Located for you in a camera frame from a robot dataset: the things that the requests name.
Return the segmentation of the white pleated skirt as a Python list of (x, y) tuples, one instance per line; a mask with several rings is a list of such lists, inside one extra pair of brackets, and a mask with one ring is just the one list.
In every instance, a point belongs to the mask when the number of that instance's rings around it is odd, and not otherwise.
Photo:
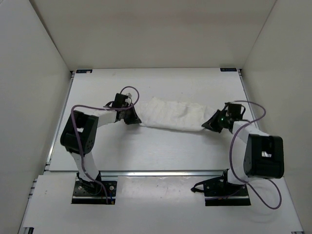
[(135, 105), (141, 126), (165, 130), (199, 132), (215, 111), (205, 105), (190, 102), (166, 101), (153, 97)]

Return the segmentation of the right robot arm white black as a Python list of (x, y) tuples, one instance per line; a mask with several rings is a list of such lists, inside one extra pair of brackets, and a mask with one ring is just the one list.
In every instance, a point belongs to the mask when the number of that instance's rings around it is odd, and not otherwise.
[[(243, 118), (245, 106), (233, 102), (225, 103), (212, 117), (202, 124), (207, 130), (221, 133), (223, 129), (233, 134), (229, 149), (230, 168), (224, 172), (225, 179), (218, 184), (219, 191), (230, 195), (236, 185), (247, 184), (259, 179), (280, 179), (284, 175), (284, 148), (280, 136), (269, 135)], [(246, 144), (243, 162), (234, 167), (233, 147), (239, 138)]]

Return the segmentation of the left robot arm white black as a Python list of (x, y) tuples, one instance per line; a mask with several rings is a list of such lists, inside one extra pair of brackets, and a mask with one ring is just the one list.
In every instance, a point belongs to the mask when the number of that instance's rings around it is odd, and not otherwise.
[(89, 193), (97, 194), (102, 188), (100, 172), (92, 155), (98, 128), (119, 121), (127, 125), (141, 123), (135, 104), (130, 93), (117, 93), (113, 101), (101, 108), (86, 105), (72, 107), (60, 143), (74, 158), (78, 177), (85, 182)]

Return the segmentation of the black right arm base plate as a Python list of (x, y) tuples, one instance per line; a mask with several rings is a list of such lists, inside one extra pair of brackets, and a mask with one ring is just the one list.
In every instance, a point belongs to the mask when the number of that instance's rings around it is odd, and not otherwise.
[(203, 183), (206, 207), (251, 206), (247, 187), (226, 182), (220, 176)]

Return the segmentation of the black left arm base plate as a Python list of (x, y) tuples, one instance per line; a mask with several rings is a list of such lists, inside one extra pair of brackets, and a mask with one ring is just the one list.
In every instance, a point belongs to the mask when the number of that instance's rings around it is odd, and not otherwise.
[(92, 186), (82, 182), (76, 177), (75, 185), (72, 193), (72, 204), (92, 204), (92, 205), (115, 205), (117, 195), (117, 181), (102, 180), (103, 187), (99, 184)]

